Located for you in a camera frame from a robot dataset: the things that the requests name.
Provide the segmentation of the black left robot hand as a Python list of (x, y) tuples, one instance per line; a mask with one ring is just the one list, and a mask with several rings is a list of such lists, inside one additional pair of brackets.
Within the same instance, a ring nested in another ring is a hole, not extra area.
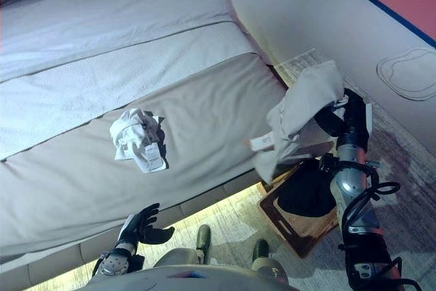
[(154, 228), (157, 221), (160, 203), (152, 204), (139, 213), (131, 214), (124, 223), (117, 245), (129, 243), (137, 247), (139, 243), (148, 245), (159, 245), (166, 243), (172, 238), (175, 228)]

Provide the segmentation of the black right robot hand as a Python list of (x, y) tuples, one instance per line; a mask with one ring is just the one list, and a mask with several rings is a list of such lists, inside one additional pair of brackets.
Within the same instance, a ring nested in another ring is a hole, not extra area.
[(362, 97), (351, 89), (345, 88), (344, 105), (327, 105), (314, 116), (316, 123), (330, 136), (337, 138), (338, 146), (353, 144), (367, 148), (369, 132), (367, 130), (366, 104)]

